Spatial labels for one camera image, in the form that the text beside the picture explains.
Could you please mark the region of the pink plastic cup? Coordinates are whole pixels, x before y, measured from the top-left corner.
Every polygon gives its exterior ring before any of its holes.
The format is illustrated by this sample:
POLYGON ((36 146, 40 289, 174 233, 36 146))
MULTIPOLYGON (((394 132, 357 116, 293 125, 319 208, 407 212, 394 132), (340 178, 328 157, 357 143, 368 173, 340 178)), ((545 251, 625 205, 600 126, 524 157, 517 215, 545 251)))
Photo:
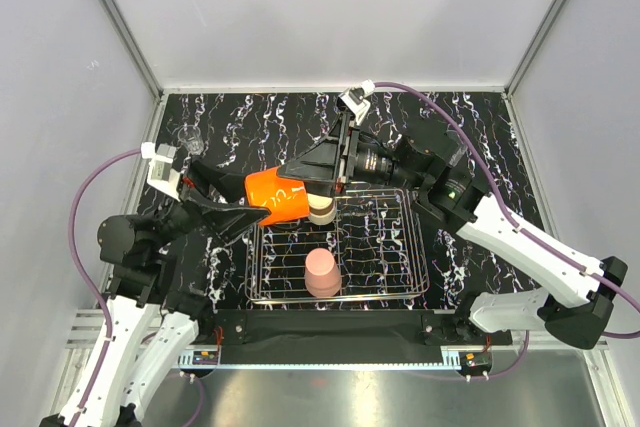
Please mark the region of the pink plastic cup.
POLYGON ((336 295, 342 283, 340 269, 334 255, 326 248, 315 248, 305 258, 305 286, 319 298, 336 295))

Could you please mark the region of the orange translucent plastic cup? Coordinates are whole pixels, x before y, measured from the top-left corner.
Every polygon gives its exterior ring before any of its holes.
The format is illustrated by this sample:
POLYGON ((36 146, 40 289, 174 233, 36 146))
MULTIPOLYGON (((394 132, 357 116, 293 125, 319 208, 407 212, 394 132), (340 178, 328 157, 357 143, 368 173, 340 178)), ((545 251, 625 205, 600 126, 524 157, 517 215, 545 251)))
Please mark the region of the orange translucent plastic cup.
POLYGON ((270 211, 259 222, 261 226, 291 222, 310 214, 304 182, 281 177, 277 167, 249 174, 245 178, 245 191, 251 206, 270 211))

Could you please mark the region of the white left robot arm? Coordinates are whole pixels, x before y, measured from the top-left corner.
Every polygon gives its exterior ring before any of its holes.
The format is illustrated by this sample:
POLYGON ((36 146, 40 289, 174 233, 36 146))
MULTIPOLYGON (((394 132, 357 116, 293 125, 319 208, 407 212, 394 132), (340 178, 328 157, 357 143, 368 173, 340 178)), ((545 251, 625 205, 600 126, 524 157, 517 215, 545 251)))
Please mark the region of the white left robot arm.
POLYGON ((143 149, 146 182, 169 204, 145 215, 115 215, 98 228, 102 261, 112 278, 96 294, 104 322, 75 390, 43 426, 140 426, 156 391, 190 344, 215 332, 206 296, 172 290, 174 257, 163 249, 204 228, 221 246, 269 218, 271 209, 245 197, 245 179, 194 159, 185 171, 172 153, 143 149))

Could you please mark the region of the small clear glass cup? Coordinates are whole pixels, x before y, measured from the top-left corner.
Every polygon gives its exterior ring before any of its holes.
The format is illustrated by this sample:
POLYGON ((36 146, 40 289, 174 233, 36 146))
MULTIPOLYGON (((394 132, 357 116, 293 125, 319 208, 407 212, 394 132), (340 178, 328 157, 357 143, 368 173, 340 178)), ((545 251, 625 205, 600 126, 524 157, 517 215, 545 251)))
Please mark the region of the small clear glass cup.
POLYGON ((182 126, 178 131, 178 140, 191 155, 201 155, 204 152, 204 139, 197 125, 182 126))

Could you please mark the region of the beige brown ceramic cup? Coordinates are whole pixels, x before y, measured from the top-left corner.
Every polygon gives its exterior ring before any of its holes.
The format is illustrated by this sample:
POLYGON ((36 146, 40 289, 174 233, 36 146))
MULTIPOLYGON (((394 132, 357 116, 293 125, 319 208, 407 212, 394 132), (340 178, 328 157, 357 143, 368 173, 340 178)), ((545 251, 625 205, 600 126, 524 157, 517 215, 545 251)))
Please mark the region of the beige brown ceramic cup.
POLYGON ((310 222, 323 226, 334 221, 337 213, 337 204, 334 198, 308 194, 307 199, 310 222))

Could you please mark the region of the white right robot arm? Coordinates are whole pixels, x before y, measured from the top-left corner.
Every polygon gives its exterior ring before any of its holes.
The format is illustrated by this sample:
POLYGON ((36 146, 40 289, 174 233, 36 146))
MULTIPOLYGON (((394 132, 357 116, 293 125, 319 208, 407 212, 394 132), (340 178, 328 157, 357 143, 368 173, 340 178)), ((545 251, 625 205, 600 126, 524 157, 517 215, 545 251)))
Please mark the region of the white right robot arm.
POLYGON ((544 330, 571 347, 593 348, 611 318, 626 264, 584 255, 518 216, 486 178, 457 160, 461 151, 461 140, 439 121, 406 130, 388 149, 342 119, 277 173, 325 197, 352 183, 405 189, 423 224, 492 252, 537 283, 526 292, 468 295, 442 339, 475 344, 497 331, 544 330))

